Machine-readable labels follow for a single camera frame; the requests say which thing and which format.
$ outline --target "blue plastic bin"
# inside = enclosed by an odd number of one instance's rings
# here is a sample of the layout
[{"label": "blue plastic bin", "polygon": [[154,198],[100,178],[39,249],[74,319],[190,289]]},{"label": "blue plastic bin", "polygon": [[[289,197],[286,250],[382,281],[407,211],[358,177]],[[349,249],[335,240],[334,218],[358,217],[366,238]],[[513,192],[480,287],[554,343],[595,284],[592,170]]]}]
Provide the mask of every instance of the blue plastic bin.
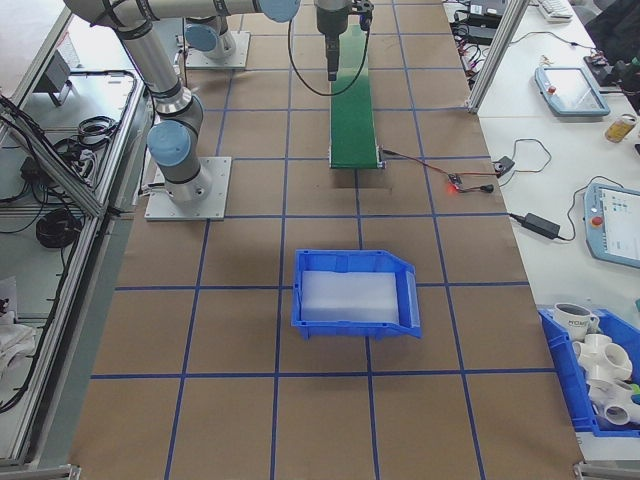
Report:
[{"label": "blue plastic bin", "polygon": [[[302,273],[305,271],[395,273],[399,324],[353,322],[348,318],[332,322],[305,322],[301,318]],[[398,335],[420,338],[415,268],[383,250],[297,250],[291,325],[305,339],[313,335],[369,336],[376,340]]]},{"label": "blue plastic bin", "polygon": [[[553,309],[541,309],[542,327],[560,379],[571,422],[576,432],[592,432],[597,437],[640,437],[640,426],[613,425],[598,417],[589,400],[584,370],[578,365],[567,331],[553,320]],[[640,383],[640,330],[608,310],[594,310],[600,329],[623,347],[633,363],[632,379]]]}]

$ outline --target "white pvc pipe fitting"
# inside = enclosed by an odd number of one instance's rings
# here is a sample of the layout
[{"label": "white pvc pipe fitting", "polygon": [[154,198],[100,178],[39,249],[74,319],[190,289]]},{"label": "white pvc pipe fitting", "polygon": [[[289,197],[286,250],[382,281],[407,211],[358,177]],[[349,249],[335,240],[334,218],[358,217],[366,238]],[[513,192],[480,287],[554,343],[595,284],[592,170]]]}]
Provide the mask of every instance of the white pvc pipe fitting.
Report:
[{"label": "white pvc pipe fitting", "polygon": [[589,398],[600,416],[614,425],[640,423],[640,405],[631,399],[633,389],[624,382],[615,380],[606,390],[591,387]]},{"label": "white pvc pipe fitting", "polygon": [[615,380],[627,380],[633,366],[627,352],[611,337],[589,334],[584,343],[573,342],[578,364],[585,369],[587,384],[606,389]]}]

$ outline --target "metal base plate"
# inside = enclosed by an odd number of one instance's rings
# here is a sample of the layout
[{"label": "metal base plate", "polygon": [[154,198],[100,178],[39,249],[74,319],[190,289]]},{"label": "metal base plate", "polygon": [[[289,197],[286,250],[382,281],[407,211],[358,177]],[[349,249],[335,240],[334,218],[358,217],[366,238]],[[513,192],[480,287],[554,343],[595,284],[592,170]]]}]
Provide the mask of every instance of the metal base plate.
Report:
[{"label": "metal base plate", "polygon": [[209,58],[200,50],[189,49],[187,57],[187,68],[193,70],[230,70],[247,68],[247,57],[249,56],[249,32],[231,32],[236,41],[236,51],[226,58]]},{"label": "metal base plate", "polygon": [[[231,177],[231,157],[201,157],[200,163],[213,178],[209,195],[193,202],[176,203],[164,189],[151,192],[144,215],[147,220],[224,219]],[[161,182],[164,182],[164,176],[158,169],[154,183]]]}]

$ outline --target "brown paper floor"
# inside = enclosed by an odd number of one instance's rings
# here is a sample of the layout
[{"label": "brown paper floor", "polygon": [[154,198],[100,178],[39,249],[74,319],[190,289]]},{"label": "brown paper floor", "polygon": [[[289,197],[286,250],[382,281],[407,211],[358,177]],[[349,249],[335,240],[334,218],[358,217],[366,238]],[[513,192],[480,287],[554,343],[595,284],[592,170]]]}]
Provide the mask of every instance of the brown paper floor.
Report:
[{"label": "brown paper floor", "polygon": [[[296,19],[295,57],[326,87],[313,12]],[[248,70],[188,75],[207,109],[200,153],[234,157],[228,217],[147,223],[140,207],[70,456],[83,478],[573,478],[578,446],[500,194],[452,195],[402,159],[329,170],[329,102],[292,75],[286,26],[231,24],[253,34]],[[380,144],[492,170],[440,4],[376,4],[370,68]],[[289,325],[296,248],[413,263],[424,338],[303,341]]]}]

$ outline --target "robotic arm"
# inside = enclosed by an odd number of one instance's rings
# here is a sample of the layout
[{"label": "robotic arm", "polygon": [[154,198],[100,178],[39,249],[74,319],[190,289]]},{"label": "robotic arm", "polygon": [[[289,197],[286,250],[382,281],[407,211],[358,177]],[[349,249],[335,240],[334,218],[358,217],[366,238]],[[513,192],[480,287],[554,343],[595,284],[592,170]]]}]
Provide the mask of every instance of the robotic arm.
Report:
[{"label": "robotic arm", "polygon": [[316,26],[324,35],[327,56],[327,76],[330,82],[337,79],[340,63],[340,35],[349,25],[349,15],[360,16],[360,28],[369,30],[373,4],[366,0],[314,0]]},{"label": "robotic arm", "polygon": [[[176,75],[153,30],[153,21],[187,18],[190,25],[185,35],[189,43],[199,50],[209,52],[213,58],[220,48],[225,48],[227,16],[264,13],[276,22],[288,22],[298,12],[300,0],[64,2],[74,14],[91,25],[102,25],[115,31],[149,88],[162,122],[150,130],[147,146],[165,177],[167,193],[175,202],[204,198],[211,188],[211,178],[201,168],[196,155],[203,107],[200,100],[182,85]],[[368,0],[315,0],[315,5],[317,27],[325,35],[329,80],[335,80],[340,55],[339,36],[347,29],[348,16],[360,15],[361,28],[368,30],[373,5]]]}]

